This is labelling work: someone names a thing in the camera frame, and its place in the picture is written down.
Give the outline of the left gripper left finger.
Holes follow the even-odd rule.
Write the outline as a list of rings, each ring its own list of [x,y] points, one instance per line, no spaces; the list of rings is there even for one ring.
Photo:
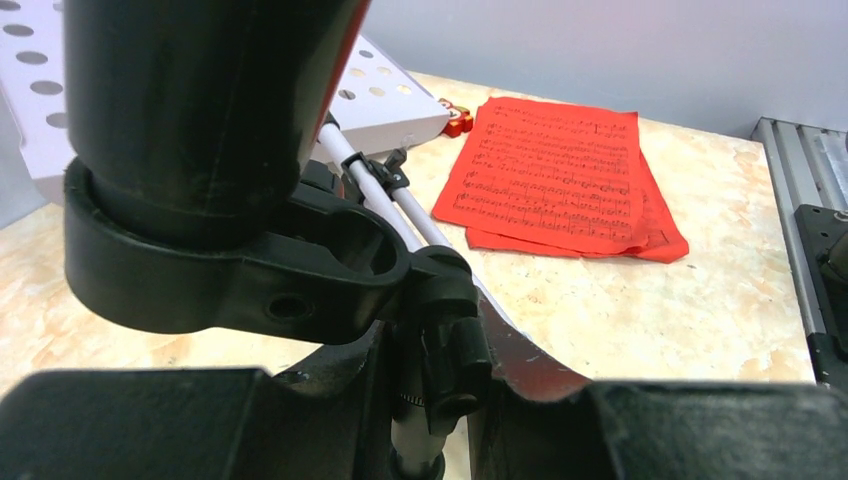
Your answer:
[[[1,402],[5,479],[384,479],[385,328],[261,368],[54,370]]]

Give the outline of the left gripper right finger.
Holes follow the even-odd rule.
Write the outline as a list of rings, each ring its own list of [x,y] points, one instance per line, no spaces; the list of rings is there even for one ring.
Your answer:
[[[494,360],[476,479],[843,479],[847,398],[812,384],[592,380],[480,304]]]

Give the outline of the red sheet music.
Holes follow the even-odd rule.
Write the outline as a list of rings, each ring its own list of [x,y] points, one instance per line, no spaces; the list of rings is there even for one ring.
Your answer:
[[[635,257],[665,264],[672,263],[689,253],[689,244],[678,230],[643,154],[640,154],[640,160],[642,173],[645,176],[643,200],[644,221],[647,227],[647,243],[644,246],[630,247],[618,253],[618,256]],[[472,229],[470,227],[466,229],[466,240],[472,249],[501,250],[566,258],[608,257],[608,254],[578,252]]]
[[[642,247],[635,112],[492,97],[477,112],[434,218],[596,254]]]

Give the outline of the silver music stand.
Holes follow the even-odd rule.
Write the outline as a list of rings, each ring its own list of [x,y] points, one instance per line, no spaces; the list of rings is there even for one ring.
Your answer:
[[[2,3],[1,95],[12,110],[27,172],[35,181],[62,182],[61,198],[67,207],[65,175],[79,159],[70,140],[66,104],[66,2]],[[340,162],[345,170],[365,166],[371,154],[434,139],[447,121],[447,110],[358,32],[290,196],[270,212],[264,228],[245,242],[229,248],[188,248],[228,250],[259,234],[282,230],[284,203],[301,185],[347,201],[340,194],[340,180],[328,173],[334,162]],[[364,205],[347,202],[373,213]],[[396,232],[383,215],[375,215]],[[420,251],[406,248],[412,253]]]

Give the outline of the black microphone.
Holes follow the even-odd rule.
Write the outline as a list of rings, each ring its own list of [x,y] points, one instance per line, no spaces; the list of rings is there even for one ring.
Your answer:
[[[94,202],[162,243],[260,232],[312,152],[365,1],[68,1],[70,140]]]

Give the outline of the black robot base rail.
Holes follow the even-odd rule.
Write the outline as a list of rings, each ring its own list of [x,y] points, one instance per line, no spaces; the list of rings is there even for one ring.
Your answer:
[[[807,343],[816,381],[847,391],[847,212],[800,205],[794,218],[812,281],[812,328]]]

